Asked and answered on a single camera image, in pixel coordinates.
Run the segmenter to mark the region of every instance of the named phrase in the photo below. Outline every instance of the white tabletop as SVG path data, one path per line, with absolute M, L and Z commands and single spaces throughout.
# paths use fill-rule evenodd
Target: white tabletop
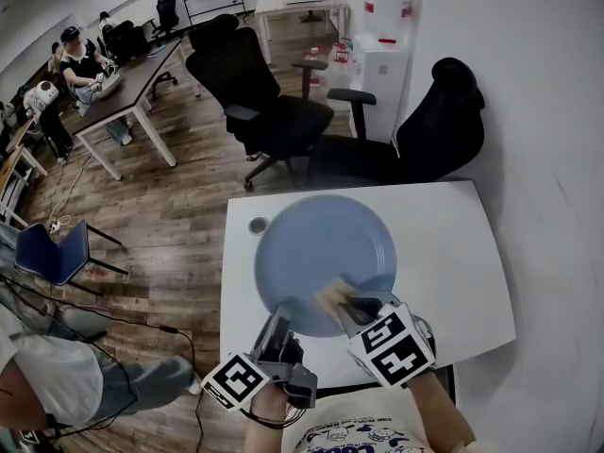
M 284 13 L 288 11 L 345 7 L 348 7 L 348 3 L 345 0 L 322 0 L 319 2 L 301 2 L 297 4 L 286 4 L 285 0 L 258 0 L 255 13 Z
M 320 193 L 360 201 L 390 230 L 396 247 L 393 293 L 434 331 L 439 367 L 515 339 L 512 307 L 495 239 L 470 181 L 287 193 L 232 199 L 226 217 L 220 355 L 249 352 L 268 318 L 254 278 L 260 237 L 248 230 Z M 345 336 L 298 336 L 319 387 L 371 382 L 345 350 Z

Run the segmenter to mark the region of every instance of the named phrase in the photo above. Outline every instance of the chair headrest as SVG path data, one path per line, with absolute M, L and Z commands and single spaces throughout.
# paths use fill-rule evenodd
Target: chair headrest
M 212 20 L 199 24 L 194 30 L 189 32 L 189 40 L 194 50 L 207 48 L 213 42 L 220 41 L 231 34 L 239 26 L 239 20 L 234 15 L 223 14 L 214 17 Z

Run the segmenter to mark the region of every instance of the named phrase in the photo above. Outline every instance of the person in black shirt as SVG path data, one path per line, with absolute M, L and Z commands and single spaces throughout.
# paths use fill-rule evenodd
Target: person in black shirt
M 79 100 L 86 106 L 93 104 L 96 100 L 95 90 L 100 85 L 97 80 L 99 74 L 103 74 L 103 64 L 108 59 L 99 54 L 96 46 L 88 39 L 81 40 L 79 30 L 70 26 L 60 35 L 63 42 L 64 53 L 60 63 L 60 71 L 65 80 L 74 86 Z M 107 124 L 107 132 L 117 143 L 129 144 L 132 137 L 128 130 L 132 125 L 126 117 L 118 118 Z

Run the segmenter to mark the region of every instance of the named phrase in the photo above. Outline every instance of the black pants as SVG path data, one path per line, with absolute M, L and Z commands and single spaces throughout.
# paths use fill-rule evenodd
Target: black pants
M 60 121 L 57 106 L 51 104 L 40 115 L 40 126 L 42 132 L 50 138 L 60 158 L 65 158 L 69 150 L 74 147 L 74 140 Z

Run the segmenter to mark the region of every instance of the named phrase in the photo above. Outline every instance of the chair armrest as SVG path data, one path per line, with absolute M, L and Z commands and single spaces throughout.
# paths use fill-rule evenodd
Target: chair armrest
M 330 89 L 327 93 L 328 99 L 334 101 L 347 101 L 350 103 L 359 102 L 374 106 L 378 103 L 376 97 L 369 92 L 353 91 L 352 89 Z
M 315 71 L 325 71 L 325 69 L 328 67 L 328 64 L 321 60 L 300 59 L 292 62 L 292 67 L 298 67 L 300 69 L 313 69 Z
M 255 117 L 259 116 L 260 113 L 250 108 L 244 108 L 243 106 L 237 106 L 231 104 L 225 109 L 225 116 L 239 121 L 251 121 Z

